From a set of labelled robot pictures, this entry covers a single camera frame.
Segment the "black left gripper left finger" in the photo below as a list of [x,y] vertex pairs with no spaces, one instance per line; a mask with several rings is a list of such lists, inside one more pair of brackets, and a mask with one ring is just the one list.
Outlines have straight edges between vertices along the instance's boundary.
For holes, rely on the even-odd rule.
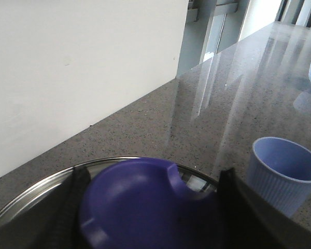
[[42,201],[0,227],[0,248],[90,248],[78,224],[79,205],[90,180],[86,168],[73,170]]

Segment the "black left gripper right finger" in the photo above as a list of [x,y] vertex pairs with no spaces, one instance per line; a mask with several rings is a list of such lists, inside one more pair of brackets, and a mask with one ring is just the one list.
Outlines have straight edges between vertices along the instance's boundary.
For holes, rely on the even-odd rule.
[[263,200],[234,168],[221,172],[217,195],[227,230],[225,248],[311,248],[311,232]]

